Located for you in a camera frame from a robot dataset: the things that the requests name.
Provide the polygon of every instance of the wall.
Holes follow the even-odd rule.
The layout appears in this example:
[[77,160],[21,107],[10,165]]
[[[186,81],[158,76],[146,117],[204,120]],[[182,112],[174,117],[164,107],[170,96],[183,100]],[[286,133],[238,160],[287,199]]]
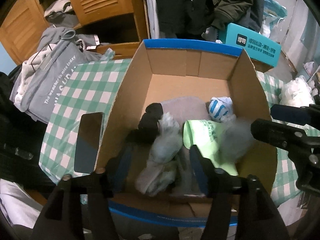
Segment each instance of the wall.
[[0,72],[8,75],[16,66],[0,42]]

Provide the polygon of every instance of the wooden shelf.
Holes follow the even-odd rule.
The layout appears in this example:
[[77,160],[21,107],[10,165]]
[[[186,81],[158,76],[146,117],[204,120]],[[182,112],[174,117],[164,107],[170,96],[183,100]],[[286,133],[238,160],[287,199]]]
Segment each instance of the wooden shelf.
[[100,54],[104,54],[108,48],[111,48],[115,51],[115,56],[113,59],[123,59],[123,58],[132,58],[135,54],[137,48],[139,47],[140,42],[127,42],[127,43],[118,43],[110,45],[99,45],[93,51]]

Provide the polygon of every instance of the dark green jacket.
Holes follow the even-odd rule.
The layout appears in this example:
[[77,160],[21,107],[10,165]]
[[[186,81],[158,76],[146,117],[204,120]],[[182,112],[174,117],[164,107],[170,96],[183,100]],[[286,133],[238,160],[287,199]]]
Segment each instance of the dark green jacket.
[[212,0],[214,11],[207,17],[207,22],[219,30],[226,24],[237,22],[253,5],[253,0]]

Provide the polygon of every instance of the teal box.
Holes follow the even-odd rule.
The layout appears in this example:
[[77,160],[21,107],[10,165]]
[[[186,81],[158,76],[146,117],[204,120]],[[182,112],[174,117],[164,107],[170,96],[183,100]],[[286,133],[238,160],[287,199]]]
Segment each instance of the teal box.
[[242,26],[230,23],[224,32],[219,32],[224,44],[245,49],[250,58],[277,66],[281,45]]

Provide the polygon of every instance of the cardboard box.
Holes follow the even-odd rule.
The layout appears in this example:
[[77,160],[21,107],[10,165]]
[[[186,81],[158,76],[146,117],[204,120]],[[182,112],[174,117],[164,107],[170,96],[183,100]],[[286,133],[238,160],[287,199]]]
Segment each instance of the cardboard box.
[[[145,40],[117,93],[97,167],[104,167],[118,154],[129,131],[138,127],[146,106],[181,96],[197,96],[205,102],[230,96],[238,117],[271,120],[265,93],[245,50],[207,41]],[[135,147],[124,192],[115,194],[109,202],[111,210],[162,225],[204,226],[211,199],[170,198],[167,193],[147,197],[135,189],[135,179],[146,166],[149,149],[146,145]],[[240,176],[257,175],[269,193],[276,167],[276,148],[258,141],[237,164]],[[236,217],[232,217],[231,224],[235,223]]]
[[245,49],[250,58],[277,66],[281,45],[260,33],[230,23],[224,32],[219,32],[219,40],[224,44]]

